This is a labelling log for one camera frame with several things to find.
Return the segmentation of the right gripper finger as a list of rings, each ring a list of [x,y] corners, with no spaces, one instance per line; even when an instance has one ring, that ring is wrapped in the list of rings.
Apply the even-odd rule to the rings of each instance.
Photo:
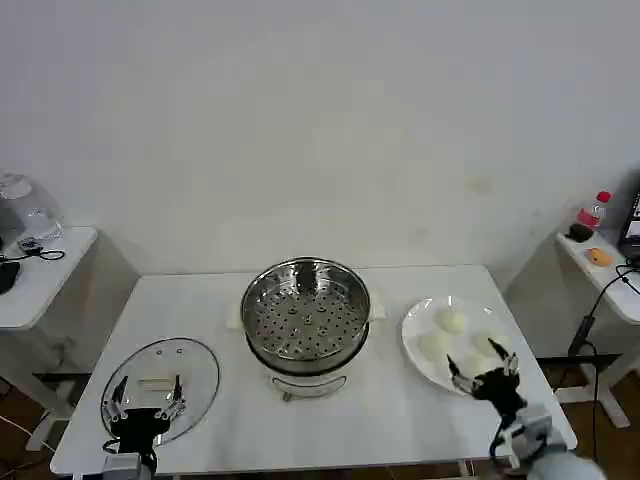
[[[449,354],[446,355],[452,384],[466,395],[473,396],[479,388],[479,382],[464,375]]]
[[[488,341],[502,361],[502,365],[492,369],[491,373],[502,374],[503,376],[516,376],[518,374],[517,355],[514,352],[507,351],[503,345],[492,338],[489,338]]]

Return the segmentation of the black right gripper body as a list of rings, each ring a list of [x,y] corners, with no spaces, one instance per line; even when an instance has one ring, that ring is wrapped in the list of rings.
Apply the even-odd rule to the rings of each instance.
[[[520,386],[517,372],[499,367],[477,375],[473,381],[472,396],[489,401],[500,416],[514,416],[527,406],[527,401],[517,392]]]

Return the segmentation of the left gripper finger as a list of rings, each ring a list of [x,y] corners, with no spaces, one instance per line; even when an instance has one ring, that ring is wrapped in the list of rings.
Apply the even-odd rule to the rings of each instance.
[[[186,401],[183,395],[181,376],[179,374],[176,374],[174,378],[173,390],[169,395],[168,406],[158,411],[155,414],[155,417],[159,419],[174,419],[175,417],[182,414],[185,409],[185,404]]]
[[[124,398],[128,376],[125,375],[114,386],[111,393],[102,401],[102,409],[105,418],[109,421],[118,421],[123,417],[121,404]]]

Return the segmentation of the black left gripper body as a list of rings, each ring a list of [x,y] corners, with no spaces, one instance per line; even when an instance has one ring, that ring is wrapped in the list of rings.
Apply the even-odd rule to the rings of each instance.
[[[156,437],[169,430],[170,420],[159,408],[127,409],[110,428],[119,453],[151,453]]]

